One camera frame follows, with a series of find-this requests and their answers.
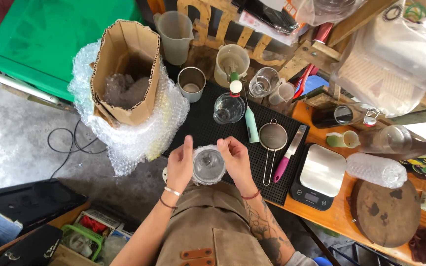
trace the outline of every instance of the concrete floor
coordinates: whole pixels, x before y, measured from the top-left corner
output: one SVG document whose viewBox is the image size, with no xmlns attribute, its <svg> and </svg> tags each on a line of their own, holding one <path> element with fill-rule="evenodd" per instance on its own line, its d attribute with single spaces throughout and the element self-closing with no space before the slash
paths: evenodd
<svg viewBox="0 0 426 266">
<path fill-rule="evenodd" d="M 51 150 L 47 136 L 58 127 L 73 130 L 78 120 L 77 114 L 28 101 L 0 85 L 0 187 L 49 178 L 65 160 L 66 154 Z M 79 126 L 77 137 L 81 145 L 95 138 L 83 124 Z M 70 135 L 63 131 L 55 132 L 51 143 L 56 149 L 68 150 Z M 103 143 L 96 142 L 89 150 L 104 148 Z M 55 177 L 79 193 L 120 206 L 127 215 L 143 220 L 162 193 L 164 182 L 161 174 L 166 165 L 165 158 L 158 158 L 139 164 L 128 176 L 113 178 L 113 168 L 105 152 L 96 155 L 77 152 L 70 156 Z M 322 256 L 295 215 L 272 205 L 270 209 L 298 251 L 309 257 Z M 327 247 L 350 240 L 343 236 L 328 236 L 313 224 L 308 224 Z M 339 261 L 343 266 L 350 265 L 341 258 Z M 374 265 L 371 258 L 365 261 L 369 263 L 363 265 Z"/>
</svg>

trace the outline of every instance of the black bag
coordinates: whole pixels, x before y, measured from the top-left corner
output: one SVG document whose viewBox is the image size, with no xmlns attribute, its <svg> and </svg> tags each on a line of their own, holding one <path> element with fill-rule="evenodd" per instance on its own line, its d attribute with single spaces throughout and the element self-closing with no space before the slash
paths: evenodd
<svg viewBox="0 0 426 266">
<path fill-rule="evenodd" d="M 59 228 L 43 225 L 4 252 L 0 266 L 46 266 L 62 241 L 62 235 Z"/>
</svg>

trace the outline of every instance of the black rubber bar mat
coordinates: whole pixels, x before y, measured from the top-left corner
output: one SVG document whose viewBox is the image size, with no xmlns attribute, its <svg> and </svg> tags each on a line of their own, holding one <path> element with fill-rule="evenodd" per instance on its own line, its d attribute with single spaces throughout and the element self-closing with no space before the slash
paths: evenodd
<svg viewBox="0 0 426 266">
<path fill-rule="evenodd" d="M 177 82 L 177 76 L 180 72 L 180 68 L 173 66 L 165 61 L 164 64 L 167 67 L 169 77 L 173 79 L 174 82 Z M 170 147 L 163 153 L 163 155 L 168 157 L 172 150 L 182 145 L 186 135 L 193 136 L 194 148 L 210 144 L 216 145 L 216 141 L 219 138 L 234 136 L 248 148 L 252 177 L 257 185 L 257 188 L 261 190 L 261 195 L 271 202 L 284 205 L 287 192 L 292 185 L 293 177 L 295 176 L 297 168 L 299 167 L 298 156 L 299 154 L 303 153 L 305 139 L 310 127 L 306 125 L 307 129 L 305 130 L 305 135 L 302 138 L 295 155 L 290 157 L 287 169 L 285 170 L 279 182 L 274 183 L 274 177 L 272 176 L 270 185 L 265 186 L 262 183 L 262 179 L 264 176 L 267 149 L 265 149 L 259 142 L 252 144 L 249 143 L 245 119 L 242 118 L 239 122 L 234 124 L 217 124 L 213 119 L 213 106 L 215 100 L 219 95 L 226 92 L 227 90 L 225 88 L 222 88 L 211 82 L 206 82 L 206 87 L 204 88 L 202 97 L 196 103 L 190 104 L 190 111 L 188 112 L 185 123 L 177 131 L 174 140 L 170 144 Z M 290 142 L 292 142 L 295 133 L 297 132 L 299 126 L 303 123 L 270 110 L 269 108 L 259 105 L 253 101 L 249 101 L 248 103 L 251 110 L 254 112 L 257 130 L 259 130 L 262 125 L 269 123 L 272 118 L 275 118 L 277 119 L 277 122 L 287 131 L 287 145 L 275 153 L 273 166 L 272 157 L 274 156 L 274 152 L 269 151 L 269 159 L 267 161 L 266 170 L 267 184 L 271 166 L 272 175 L 274 175 L 275 169 L 287 151 L 287 148 L 289 147 Z M 234 184 L 233 180 L 228 174 L 225 174 L 222 180 L 230 184 Z"/>
</svg>

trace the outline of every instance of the stainless steel cup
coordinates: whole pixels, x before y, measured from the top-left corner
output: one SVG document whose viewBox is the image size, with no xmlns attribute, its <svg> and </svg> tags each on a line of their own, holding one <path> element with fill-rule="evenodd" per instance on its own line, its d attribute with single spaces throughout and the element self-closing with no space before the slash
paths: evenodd
<svg viewBox="0 0 426 266">
<path fill-rule="evenodd" d="M 200 99 L 206 85 L 203 71 L 196 67 L 186 67 L 178 74 L 178 85 L 182 95 L 191 103 Z"/>
</svg>

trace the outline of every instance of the knife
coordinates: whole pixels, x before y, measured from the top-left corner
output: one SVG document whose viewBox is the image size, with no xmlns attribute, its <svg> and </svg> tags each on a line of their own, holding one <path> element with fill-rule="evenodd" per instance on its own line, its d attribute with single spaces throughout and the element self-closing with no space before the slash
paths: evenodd
<svg viewBox="0 0 426 266">
<path fill-rule="evenodd" d="M 285 172 L 285 169 L 287 168 L 287 164 L 289 164 L 290 156 L 294 155 L 297 151 L 297 148 L 300 144 L 300 141 L 302 140 L 303 135 L 305 134 L 305 130 L 307 129 L 306 125 L 299 126 L 299 129 L 297 130 L 297 133 L 295 133 L 295 136 L 293 137 L 292 142 L 290 143 L 289 148 L 287 149 L 287 152 L 285 153 L 284 157 L 279 163 L 279 166 L 275 170 L 274 174 L 274 183 L 279 182 L 280 178 Z"/>
</svg>

